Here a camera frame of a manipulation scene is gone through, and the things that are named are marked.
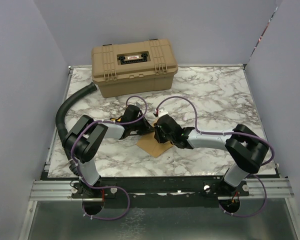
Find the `brown paper envelope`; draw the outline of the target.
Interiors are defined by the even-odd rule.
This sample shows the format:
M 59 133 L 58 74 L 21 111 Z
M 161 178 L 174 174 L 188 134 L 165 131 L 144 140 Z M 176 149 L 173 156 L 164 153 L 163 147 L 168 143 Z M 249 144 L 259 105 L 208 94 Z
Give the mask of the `brown paper envelope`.
M 154 132 L 143 135 L 136 145 L 154 158 L 158 158 L 164 152 L 173 147 L 170 142 L 158 143 L 155 139 Z

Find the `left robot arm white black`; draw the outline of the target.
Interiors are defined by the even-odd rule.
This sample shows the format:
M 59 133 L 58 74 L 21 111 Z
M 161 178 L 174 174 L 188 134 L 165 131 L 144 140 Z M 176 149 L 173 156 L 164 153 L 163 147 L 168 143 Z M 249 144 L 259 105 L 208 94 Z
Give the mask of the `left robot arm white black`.
M 84 193 L 91 198 L 100 193 L 98 181 L 101 176 L 93 159 L 104 139 L 124 140 L 154 131 L 141 109 L 132 104 L 126 107 L 122 116 L 109 120 L 94 120 L 88 115 L 82 115 L 62 140 L 62 147 L 74 161 L 73 166 L 84 182 Z

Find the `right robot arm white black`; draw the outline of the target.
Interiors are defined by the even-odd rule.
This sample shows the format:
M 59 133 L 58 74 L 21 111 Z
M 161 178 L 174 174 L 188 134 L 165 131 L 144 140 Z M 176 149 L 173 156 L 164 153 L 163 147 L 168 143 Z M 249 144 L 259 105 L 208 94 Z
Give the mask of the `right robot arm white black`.
M 270 149 L 264 139 L 243 124 L 224 133 L 200 133 L 195 127 L 181 127 L 167 114 L 154 124 L 154 138 L 160 144 L 169 142 L 179 149 L 208 148 L 227 151 L 234 164 L 219 184 L 220 191 L 226 196 L 236 192 L 247 176 L 259 172 Z

